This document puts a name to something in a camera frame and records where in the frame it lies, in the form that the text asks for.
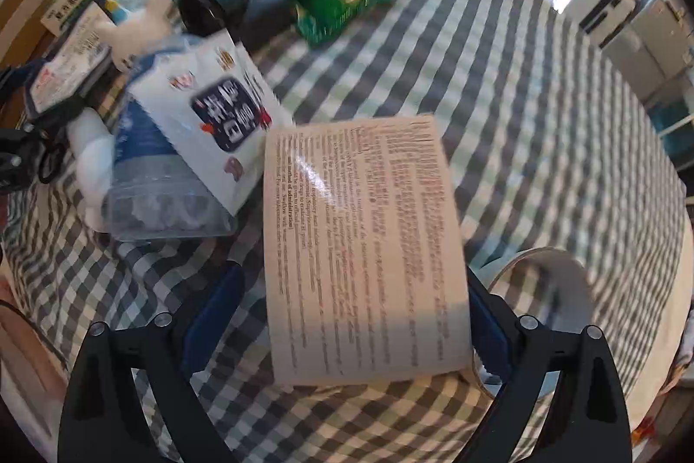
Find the white plush bear toy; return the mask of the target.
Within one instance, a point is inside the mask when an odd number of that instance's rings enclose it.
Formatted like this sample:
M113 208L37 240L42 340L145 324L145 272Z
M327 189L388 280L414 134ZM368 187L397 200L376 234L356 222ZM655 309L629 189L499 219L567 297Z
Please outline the white plush bear toy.
M140 10L129 13L117 25L111 20L96 25L99 39L111 48L115 68L127 73L140 56L173 34L170 11L173 0L145 0ZM98 233L106 228L102 211L112 187L115 138L92 108L86 108L67 126L75 159L75 179L85 200L86 226Z

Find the clear jar blue label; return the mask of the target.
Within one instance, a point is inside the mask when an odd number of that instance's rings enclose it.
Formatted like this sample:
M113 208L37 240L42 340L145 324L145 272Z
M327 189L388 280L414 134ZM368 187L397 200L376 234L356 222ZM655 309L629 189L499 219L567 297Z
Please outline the clear jar blue label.
M112 184L102 206L118 241L207 239L234 233L236 221L180 158L132 94L160 56L177 55L200 39L175 35L139 56L126 82L115 127Z

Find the grey tape roll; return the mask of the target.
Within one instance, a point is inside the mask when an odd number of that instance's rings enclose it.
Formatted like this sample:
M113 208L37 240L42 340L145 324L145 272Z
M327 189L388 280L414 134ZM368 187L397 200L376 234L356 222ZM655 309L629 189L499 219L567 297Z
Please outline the grey tape roll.
M532 316L554 334L568 337L557 344L539 395L551 394L561 370L576 356L578 336L593 320L594 301L583 264L565 249L530 248L486 263L471 271L478 282L471 287L471 381L491 400L498 396L514 369L522 344L502 331L504 316L494 314L481 300L480 290L495 295L522 319Z

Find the black round jar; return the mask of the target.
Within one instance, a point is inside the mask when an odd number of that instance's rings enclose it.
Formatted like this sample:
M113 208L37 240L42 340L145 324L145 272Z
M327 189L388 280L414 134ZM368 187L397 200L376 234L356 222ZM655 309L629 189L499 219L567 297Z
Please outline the black round jar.
M227 30L253 54L296 22L289 0L175 0L188 33L200 38Z

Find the beige printed medicine box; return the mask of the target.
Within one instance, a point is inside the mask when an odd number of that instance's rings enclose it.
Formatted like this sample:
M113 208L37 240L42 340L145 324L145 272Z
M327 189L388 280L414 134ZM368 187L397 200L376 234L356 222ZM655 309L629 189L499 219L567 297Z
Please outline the beige printed medicine box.
M279 385L408 381L471 366L460 224L429 115L271 131L263 263Z

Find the white printed packet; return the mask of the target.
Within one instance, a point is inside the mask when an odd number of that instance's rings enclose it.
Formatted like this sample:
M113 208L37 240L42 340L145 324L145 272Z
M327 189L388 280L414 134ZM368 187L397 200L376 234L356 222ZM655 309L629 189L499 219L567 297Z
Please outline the white printed packet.
M62 45L29 83L25 95L27 115L35 120L76 95L88 79L108 65L108 43L96 30L112 23L109 15L91 2L61 38Z

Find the brown cardboard box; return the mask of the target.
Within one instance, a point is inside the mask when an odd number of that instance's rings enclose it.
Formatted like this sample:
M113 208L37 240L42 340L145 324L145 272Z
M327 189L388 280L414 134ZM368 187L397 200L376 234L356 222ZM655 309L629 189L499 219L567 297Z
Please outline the brown cardboard box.
M41 23L55 0L2 0L1 69L41 58L55 35Z

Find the white blue snack packet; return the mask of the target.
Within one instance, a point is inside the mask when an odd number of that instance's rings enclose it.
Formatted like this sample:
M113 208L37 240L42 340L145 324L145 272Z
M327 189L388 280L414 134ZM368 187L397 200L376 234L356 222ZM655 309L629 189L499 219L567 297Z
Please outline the white blue snack packet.
M260 180L268 129L293 124L246 48L226 30L157 55L131 93L231 215Z

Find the checkered tablecloth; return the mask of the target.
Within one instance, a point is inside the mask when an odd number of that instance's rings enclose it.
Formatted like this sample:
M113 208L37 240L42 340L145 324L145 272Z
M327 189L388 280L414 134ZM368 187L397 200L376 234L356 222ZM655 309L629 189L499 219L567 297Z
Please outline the checkered tablecloth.
M296 122L431 113L472 267L540 246L587 270L639 422L666 380L692 296L684 185L627 82L548 0L398 0L309 48L293 33L256 60ZM173 309L207 270L243 266L246 296L193 380L245 462L447 462L488 408L458 374L410 383L281 389L273 382L261 200L228 239L117 243L82 222L66 163L10 196L1 243L16 295L65 360L95 320Z

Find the grey mini fridge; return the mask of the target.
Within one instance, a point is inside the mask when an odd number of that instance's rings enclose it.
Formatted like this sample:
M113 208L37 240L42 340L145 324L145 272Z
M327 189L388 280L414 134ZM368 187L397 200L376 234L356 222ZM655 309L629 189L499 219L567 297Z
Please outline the grey mini fridge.
M642 103L651 101L693 63L692 45L665 0L643 1L603 53Z

